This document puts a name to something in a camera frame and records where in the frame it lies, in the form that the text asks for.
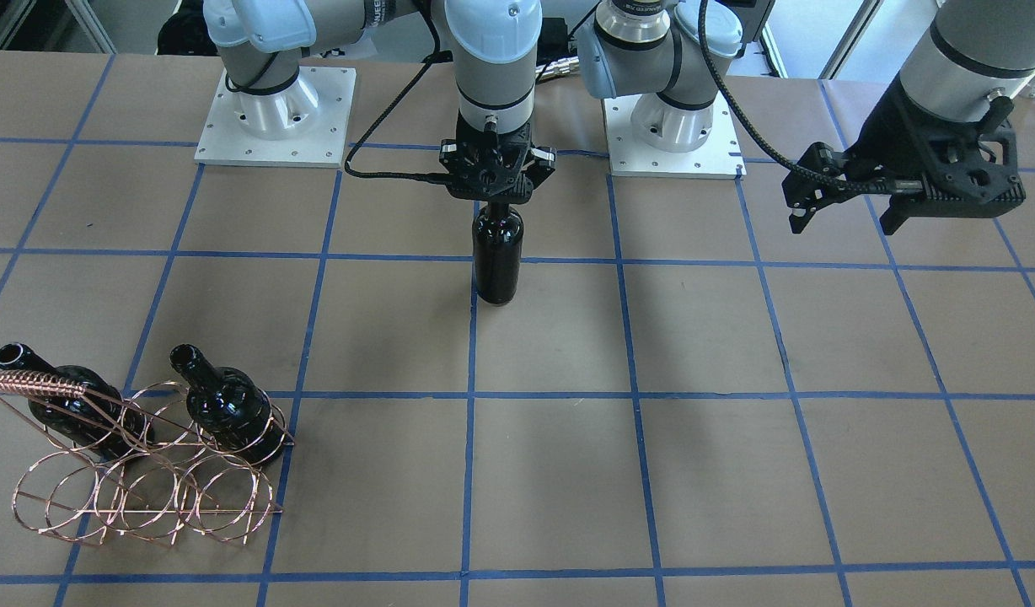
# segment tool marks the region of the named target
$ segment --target blue tape line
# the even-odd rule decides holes
[[[0,585],[55,584],[61,576],[0,576]]]
[[[1019,569],[1035,570],[1035,560],[1018,560]],[[846,573],[897,572],[984,572],[1007,570],[1004,560],[947,560],[919,562],[853,562],[845,563]],[[652,568],[635,569],[480,569],[472,572],[291,572],[271,573],[274,582],[379,582],[379,581],[456,581],[469,580],[552,580],[595,578],[652,578],[659,573],[666,578],[804,576],[815,573],[836,573],[833,565],[757,565],[726,566],[726,568],[668,568],[659,572]],[[59,575],[0,575],[0,585],[52,584]],[[82,573],[71,576],[73,584],[121,583],[259,583],[262,573]]]
[[[749,207],[746,204],[746,195],[743,192],[741,181],[734,183],[738,195],[738,204],[742,208],[742,218],[746,225],[746,233],[749,235],[749,247],[753,251],[753,259],[761,262],[761,250],[757,245],[757,233],[753,231],[752,220],[749,216]],[[825,498],[825,488],[821,482],[821,471],[818,468],[818,458],[814,453],[814,442],[810,441],[810,430],[806,427],[806,415],[802,411],[802,403],[799,401],[798,392],[795,388],[795,378],[791,372],[791,360],[788,358],[788,347],[783,343],[782,331],[779,330],[779,317],[776,315],[775,304],[772,301],[772,291],[769,288],[768,277],[765,276],[765,268],[759,264],[757,276],[761,280],[761,291],[765,294],[765,307],[769,311],[769,319],[772,322],[772,334],[776,338],[776,349],[779,350],[779,362],[783,366],[783,379],[787,380],[788,391],[791,393],[792,407],[795,410],[795,421],[798,423],[799,434],[802,437],[802,445],[806,450],[806,462],[810,466],[810,476],[814,479],[814,489],[818,495],[818,507],[821,509],[821,518],[825,523],[825,533],[828,536],[828,548],[833,556],[833,566],[836,569],[836,577],[840,582],[840,592],[844,596],[846,607],[852,607],[851,590],[848,586],[847,575],[844,572],[844,559],[840,556],[840,546],[836,541],[836,530],[833,529],[833,516],[828,508],[828,500]]]
[[[845,565],[849,573],[895,573],[895,572],[978,572],[979,570],[1004,570],[1004,560],[960,560],[945,562],[865,562]]]
[[[187,200],[184,202],[184,210],[181,211],[181,219],[179,219],[179,223],[177,224],[174,241],[172,241],[170,250],[166,253],[166,265],[162,266],[161,277],[158,279],[158,285],[154,291],[154,298],[151,299],[151,308],[147,312],[147,319],[143,322],[143,334],[140,335],[139,342],[136,345],[136,353],[131,357],[128,377],[125,380],[126,392],[136,383],[139,365],[143,360],[143,350],[147,346],[148,339],[151,337],[151,329],[154,327],[154,319],[158,315],[158,306],[161,304],[161,296],[166,291],[166,285],[170,283],[170,274],[174,268],[174,261],[177,259],[177,250],[179,249],[181,238],[184,236],[184,230],[187,228],[187,220],[191,214],[191,207],[194,207],[195,199],[197,199],[199,194],[199,184],[202,183],[202,173],[204,173],[205,169],[205,166],[200,165],[195,170],[195,178],[191,180],[191,189],[188,190]]]
[[[70,155],[71,149],[75,148],[75,142],[79,141],[80,134],[83,133],[83,127],[87,124],[87,119],[90,118],[90,112],[93,111],[94,109],[94,103],[97,103],[97,96],[100,95],[102,91],[102,86],[106,85],[106,79],[109,78],[110,69],[113,68],[113,61],[115,60],[116,60],[116,55],[110,55],[110,58],[108,59],[108,61],[106,61],[106,69],[102,69],[101,77],[98,78],[97,84],[94,85],[94,91],[90,93],[90,99],[87,100],[87,107],[83,110],[83,116],[81,116],[80,122],[76,124],[75,132],[73,134],[71,134],[71,143],[67,143],[67,147],[66,149],[64,149],[64,154],[60,158],[60,165],[57,166],[57,170],[56,173],[54,173],[54,177],[52,177],[52,179],[49,180],[47,192],[45,192],[42,196],[42,202],[38,204],[38,207],[34,211],[34,215],[32,215],[30,222],[27,224],[27,230],[25,230],[24,235],[22,235],[22,238],[20,240],[21,249],[25,244],[27,244],[27,238],[30,237],[31,232],[34,230],[34,226],[37,224],[38,215],[42,214],[45,205],[47,205],[49,201],[49,196],[52,195],[52,191],[54,190],[57,183],[57,179],[60,177],[61,172],[63,172],[64,170],[64,166],[67,163],[67,156]],[[20,253],[13,255],[12,260],[16,260],[18,258],[20,258]],[[2,281],[7,281],[9,272],[10,269],[5,269],[5,273],[4,277],[2,277]],[[78,533],[83,533],[87,525],[89,525],[89,522],[90,522],[89,514],[84,514],[83,516],[81,516]],[[64,596],[67,595],[67,584],[70,583],[71,574],[75,572],[75,562],[76,560],[79,560],[79,557],[80,557],[80,545],[78,545],[78,543],[73,543],[73,545],[71,545],[70,552],[67,553],[67,561],[66,563],[64,563],[64,575],[62,577],[59,587],[57,587],[57,596],[55,597],[53,603],[54,607],[63,607]]]
[[[40,249],[29,249],[28,247],[25,247],[25,249],[20,250],[20,254],[73,255],[78,257],[167,257],[167,255],[170,255],[168,251],[152,249],[49,249],[49,247],[41,247]]]
[[[799,399],[871,399],[871,400],[914,400],[914,401],[1031,401],[1035,402],[1035,395],[1007,395],[1007,393],[972,393],[972,392],[867,392],[867,389],[824,389],[824,392],[795,392]],[[293,399],[297,396],[295,392],[270,392],[274,399]],[[305,389],[302,393],[305,399],[315,400],[418,400],[418,399],[440,399],[440,400],[463,400],[469,395],[467,392],[313,392]],[[476,399],[504,400],[578,400],[578,399],[599,399],[599,400],[620,400],[629,399],[632,393],[629,392],[475,392]],[[643,401],[649,400],[707,400],[707,401],[745,401],[745,400],[787,400],[791,399],[791,392],[639,392],[638,397]]]
[[[81,146],[129,146],[129,147],[165,147],[165,148],[194,148],[198,142],[149,142],[140,139],[80,139],[76,142]]]
[[[252,251],[178,251],[177,257],[220,257],[225,259],[318,259],[318,253],[256,253]]]
[[[1024,264],[1022,261],[1019,261],[1019,254],[1015,253],[1015,247],[1011,245],[1011,238],[1008,238],[1008,234],[1006,231],[1004,231],[1004,227],[1002,226],[999,220],[997,220],[996,218],[993,219],[993,224],[997,227],[997,231],[1001,235],[1001,239],[1003,239],[1004,245],[1008,247],[1008,253],[1011,254],[1011,260],[1015,263],[1015,266],[1017,266],[1019,272],[1024,276],[1024,282],[1026,282],[1027,288],[1030,289],[1031,296],[1033,296],[1035,302],[1034,282],[1031,281],[1031,277],[1027,273],[1026,269],[1024,269]]]
[[[645,450],[645,422],[642,418],[641,389],[638,388],[638,362],[633,357],[633,331],[629,322],[629,300],[626,296],[626,276],[622,264],[622,238],[619,235],[619,214],[615,207],[615,180],[611,174],[607,178],[607,200],[611,205],[611,235],[615,239],[615,273],[619,281],[619,302],[622,306],[622,334],[626,342],[626,368],[629,371],[629,399],[633,405],[633,431],[638,438],[638,464],[642,473],[642,493],[645,498],[645,519],[649,531],[649,549],[652,555],[652,572],[656,580],[656,603],[667,607],[668,596],[660,573],[660,534],[656,530],[656,508],[652,503],[652,484],[649,481],[648,453]]]
[[[0,254],[18,252],[21,255],[79,255],[79,256],[112,256],[112,257],[164,257],[170,254],[165,250],[131,250],[131,249],[52,249],[52,247],[0,247]],[[177,257],[224,257],[248,259],[319,259],[318,253],[279,252],[279,251],[177,251]],[[400,255],[386,253],[329,253],[328,259],[348,259],[354,261],[427,261],[456,262],[468,264],[472,261],[469,255]],[[522,259],[525,264],[560,264],[560,265],[614,265],[615,259],[605,257],[528,257]],[[633,259],[622,260],[623,265],[702,265],[702,266],[734,266],[734,268],[756,268],[763,265],[766,268],[802,268],[802,269],[891,269],[889,264],[837,264],[830,261],[749,261],[745,259]],[[1035,266],[1011,265],[897,265],[899,269],[923,272],[981,272],[981,273],[1035,273]]]
[[[831,116],[831,119],[833,119],[834,126],[836,126],[840,143],[844,143],[846,146],[847,139],[844,136],[842,128],[840,128],[840,122],[838,122],[836,112],[833,110],[833,105],[831,105],[831,100],[829,99],[825,83],[819,82],[819,85],[822,96],[825,99],[825,105],[828,107],[828,114]],[[946,387],[945,380],[941,376],[941,370],[938,368],[938,358],[934,356],[933,349],[930,349],[929,346],[929,340],[926,339],[925,330],[922,328],[922,322],[921,319],[919,319],[918,311],[915,310],[915,304],[911,300],[911,295],[907,291],[907,283],[904,281],[903,272],[900,272],[899,266],[896,265],[896,257],[895,254],[892,254],[892,247],[888,244],[888,237],[884,234],[884,230],[881,229],[880,219],[874,207],[874,201],[869,196],[864,196],[863,198],[865,200],[865,207],[868,208],[870,219],[874,222],[874,227],[877,229],[877,233],[881,238],[881,245],[884,247],[884,253],[888,257],[888,264],[892,265],[892,276],[895,276],[896,283],[899,285],[899,291],[901,292],[904,304],[907,306],[908,314],[911,316],[911,322],[915,324],[915,331],[917,331],[919,340],[922,342],[922,348],[925,350],[926,360],[928,360],[929,368],[933,370],[934,379],[938,381],[938,388],[941,389],[941,394],[945,396],[945,408],[946,411],[948,411],[948,417],[952,422],[956,438],[959,439],[960,449],[964,450],[964,457],[966,458],[966,461],[968,461],[968,466],[971,469],[972,478],[974,478],[978,494],[981,496],[981,500],[983,500],[983,505],[986,507],[986,514],[990,519],[993,532],[997,534],[998,543],[1000,543],[1001,550],[1004,553],[1006,566],[1011,570],[1011,577],[1014,579],[1015,587],[1019,590],[1019,599],[1024,601],[1024,607],[1032,607],[1030,597],[1027,596],[1027,587],[1024,585],[1023,577],[1019,576],[1019,569],[1015,566],[1013,554],[1011,554],[1011,549],[1008,546],[1007,539],[1002,530],[997,511],[993,508],[993,502],[990,498],[988,498],[988,493],[986,492],[986,487],[984,487],[983,480],[981,479],[981,473],[978,471],[978,465],[975,464],[974,455],[972,455],[971,446],[968,444],[968,437],[966,437],[964,428],[960,427],[959,415],[955,412],[955,406],[952,404],[952,399],[948,397],[948,387]]]
[[[348,259],[353,261],[443,261],[468,264],[471,255],[387,255],[374,253],[328,253],[328,259]]]
[[[472,203],[474,215],[479,211],[479,204]],[[478,314],[478,296],[476,296],[475,268],[470,270],[469,295],[469,392],[466,401],[465,420],[465,476],[461,485],[461,587],[459,606],[469,606],[469,576],[472,552],[472,466],[475,453],[475,412],[476,412],[476,314]]]
[[[306,371],[308,370],[308,355],[312,351],[312,341],[315,337],[315,323],[319,316],[319,300],[322,298],[322,288],[326,278],[326,254],[329,253],[329,243],[333,234],[333,223],[337,218],[337,204],[342,193],[341,170],[333,172],[333,193],[329,201],[329,214],[326,215],[326,230],[322,238],[322,250],[319,253],[319,269],[316,273],[315,289],[312,292],[312,308],[308,311],[308,322],[304,330],[304,346],[301,349],[301,364],[297,370],[297,389],[293,398],[293,406],[289,414],[289,433],[297,434],[297,422],[301,412],[301,403],[304,402],[304,382]],[[289,470],[293,461],[293,451],[286,450],[282,460],[282,476],[278,480],[278,491],[275,499],[279,504],[286,502],[286,489],[289,487]],[[282,514],[275,514],[270,520],[270,538],[267,539],[266,554],[263,558],[263,579],[259,584],[259,595],[256,603],[258,607],[266,606],[267,591],[270,589],[271,570],[274,567],[274,553],[278,548],[278,532],[282,530]]]
[[[614,265],[617,261],[601,257],[525,257],[522,264]]]
[[[49,145],[66,146],[67,143],[71,143],[71,139],[0,138],[0,143],[49,143]]]

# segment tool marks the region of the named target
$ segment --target table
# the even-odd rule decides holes
[[[360,134],[416,66],[351,65]],[[8,496],[48,446],[0,410],[0,605],[1035,604],[1035,103],[1019,210],[884,238],[858,199],[791,235],[745,136],[744,180],[613,178],[598,104],[549,82],[559,172],[496,308],[440,187],[195,165],[219,74],[0,52],[0,346],[120,387],[180,342],[243,369],[297,431],[287,514],[247,546],[36,537]],[[360,167],[437,170],[451,78]],[[881,92],[731,85],[789,155]]]

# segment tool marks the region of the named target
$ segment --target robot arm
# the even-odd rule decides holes
[[[433,34],[438,30],[451,42],[460,112],[455,137],[445,139],[440,150],[447,173],[353,170],[352,155],[378,120],[353,146],[345,168],[353,176],[441,183],[453,197],[486,203],[474,223],[476,287],[483,299],[506,304],[516,289],[525,233],[521,215],[510,204],[529,202],[533,190],[555,172],[555,149],[537,148],[532,142],[540,0],[207,0],[205,4],[210,37],[229,76],[226,86],[238,96],[240,126],[260,139],[289,138],[319,114],[318,93],[299,76],[299,59],[351,45],[364,30],[414,11],[421,12]],[[437,38],[436,53],[424,59],[425,64],[439,61],[438,51]]]
[[[845,152],[814,143],[799,165],[853,183],[892,183],[881,218],[992,219],[1019,206],[1011,98],[1035,74],[1035,0],[949,0]],[[836,181],[783,180],[792,231],[857,196]]]
[[[706,32],[720,73],[742,53],[743,28],[728,7],[711,3]],[[702,57],[698,2],[602,0],[595,20],[579,31],[588,93],[599,99],[638,95],[633,135],[657,150],[690,152],[713,128],[718,89]]]

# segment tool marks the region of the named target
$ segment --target bottle mouth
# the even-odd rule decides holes
[[[198,349],[188,343],[181,343],[170,352],[170,363],[175,368],[188,368],[198,363]]]
[[[8,343],[0,349],[0,365],[14,365],[24,357],[27,347],[22,343]]]

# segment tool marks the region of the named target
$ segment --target aluminum base plate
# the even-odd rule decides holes
[[[207,123],[199,138],[195,161],[221,166],[317,166],[338,168],[345,157],[346,129],[352,110],[356,70],[345,66],[302,66],[319,93],[320,114],[294,138],[266,141],[240,126],[235,93],[218,80]]]
[[[716,120],[706,145],[686,153],[657,150],[633,136],[629,115],[640,98],[641,95],[632,95],[603,99],[611,175],[693,179],[734,179],[745,175],[742,150],[722,95],[717,95],[713,103]]]

